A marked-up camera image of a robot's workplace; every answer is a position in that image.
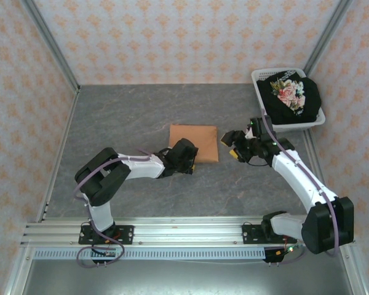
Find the orange printed t-shirt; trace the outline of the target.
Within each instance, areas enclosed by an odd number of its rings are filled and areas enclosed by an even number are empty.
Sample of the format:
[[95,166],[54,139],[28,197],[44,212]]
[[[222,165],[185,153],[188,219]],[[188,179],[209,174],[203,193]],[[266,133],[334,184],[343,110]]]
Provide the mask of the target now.
[[169,146],[173,147],[180,139],[185,138],[199,149],[195,163],[217,163],[217,135],[218,128],[213,125],[171,125]]

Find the black floral print t-shirt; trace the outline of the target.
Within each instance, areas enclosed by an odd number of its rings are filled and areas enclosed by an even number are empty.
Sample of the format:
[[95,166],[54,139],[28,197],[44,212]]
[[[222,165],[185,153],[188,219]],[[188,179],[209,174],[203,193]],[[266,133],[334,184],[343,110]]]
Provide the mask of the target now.
[[264,109],[274,125],[316,121],[322,101],[317,84],[295,70],[281,71],[256,82]]

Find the white plastic basket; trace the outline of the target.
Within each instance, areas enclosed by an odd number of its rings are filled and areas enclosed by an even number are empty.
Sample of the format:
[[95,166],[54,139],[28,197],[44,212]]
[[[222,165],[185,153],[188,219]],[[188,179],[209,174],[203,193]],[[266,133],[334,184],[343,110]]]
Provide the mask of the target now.
[[[261,95],[258,89],[258,86],[256,84],[257,81],[262,81],[264,79],[266,79],[267,77],[276,74],[278,72],[281,71],[287,71],[287,70],[295,70],[298,72],[298,74],[301,77],[307,77],[304,73],[304,71],[302,69],[299,68],[268,68],[268,69],[257,69],[254,70],[252,72],[252,81],[253,81],[253,85],[255,87],[255,91],[256,91],[256,95],[258,98],[258,104],[260,106],[261,112],[262,113],[266,113],[265,109],[264,109],[264,104],[262,102],[261,99]],[[306,130],[309,129],[311,127],[315,127],[315,126],[319,126],[325,123],[325,114],[322,111],[322,108],[320,107],[316,121],[314,122],[310,122],[310,123],[304,123],[304,124],[285,124],[285,125],[274,125],[273,129],[275,132],[289,132],[289,131],[293,131],[293,130]]]

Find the small circuit board with led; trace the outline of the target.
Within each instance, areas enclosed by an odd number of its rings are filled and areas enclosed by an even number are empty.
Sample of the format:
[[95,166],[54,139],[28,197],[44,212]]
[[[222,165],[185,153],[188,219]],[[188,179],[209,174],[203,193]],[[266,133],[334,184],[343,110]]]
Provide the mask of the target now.
[[285,256],[285,255],[287,255],[288,253],[291,253],[291,252],[293,252],[294,250],[299,249],[299,248],[301,248],[301,247],[302,247],[302,245],[300,245],[300,244],[296,244],[296,245],[293,245],[293,246],[289,246],[288,248],[284,248],[283,250],[277,250],[277,251],[275,252],[275,254],[276,254],[277,256]]

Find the steel sheet panel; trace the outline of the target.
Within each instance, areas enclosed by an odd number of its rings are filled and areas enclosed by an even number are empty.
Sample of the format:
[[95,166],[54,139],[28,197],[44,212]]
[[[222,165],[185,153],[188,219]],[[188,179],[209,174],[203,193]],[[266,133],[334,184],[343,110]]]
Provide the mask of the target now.
[[86,269],[70,254],[69,248],[22,249],[4,295],[369,295],[354,245],[335,258],[296,250],[276,264],[125,258]]

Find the aluminium mounting rail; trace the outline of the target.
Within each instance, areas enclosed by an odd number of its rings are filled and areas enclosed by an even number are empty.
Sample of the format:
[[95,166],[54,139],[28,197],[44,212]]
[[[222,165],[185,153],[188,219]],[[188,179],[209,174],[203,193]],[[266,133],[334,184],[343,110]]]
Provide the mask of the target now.
[[[260,219],[248,216],[212,218],[125,218],[118,225],[134,227],[133,247],[240,247],[242,225],[259,224]],[[26,225],[22,246],[78,246],[80,219],[46,219]]]

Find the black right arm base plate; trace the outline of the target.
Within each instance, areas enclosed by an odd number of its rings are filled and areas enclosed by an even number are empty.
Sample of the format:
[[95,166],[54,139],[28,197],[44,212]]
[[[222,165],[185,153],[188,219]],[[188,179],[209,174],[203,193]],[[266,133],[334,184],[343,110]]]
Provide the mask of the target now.
[[260,224],[243,224],[242,239],[244,244],[295,244],[297,239],[275,233],[266,234]]

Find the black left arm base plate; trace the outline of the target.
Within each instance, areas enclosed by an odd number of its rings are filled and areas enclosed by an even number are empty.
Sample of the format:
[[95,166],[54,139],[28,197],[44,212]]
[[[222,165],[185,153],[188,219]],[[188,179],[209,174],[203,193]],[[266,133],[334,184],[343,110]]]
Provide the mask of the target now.
[[[131,245],[133,243],[134,226],[131,225],[112,225],[102,232],[102,234],[115,239],[123,245]],[[81,226],[78,243],[80,245],[109,245],[113,244],[107,238],[98,235],[91,225],[84,224]]]

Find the aluminium frame post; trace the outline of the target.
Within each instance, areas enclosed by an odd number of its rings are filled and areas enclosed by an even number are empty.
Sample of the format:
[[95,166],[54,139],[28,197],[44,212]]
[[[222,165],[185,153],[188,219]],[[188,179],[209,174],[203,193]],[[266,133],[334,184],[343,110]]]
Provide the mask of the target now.
[[79,93],[81,86],[77,82],[73,71],[71,70],[62,50],[56,42],[55,37],[53,36],[35,0],[20,0],[20,2],[23,4],[25,10],[34,22],[39,34],[50,50],[54,60],[57,62],[58,67],[62,71],[67,83],[75,93]]
[[339,24],[341,23],[352,3],[353,0],[339,0],[336,9],[332,13],[303,68],[303,71],[307,76],[310,75],[310,73],[312,73],[312,71],[315,69],[317,62],[320,60],[323,52],[327,48],[327,45],[331,41],[333,35],[339,27]]

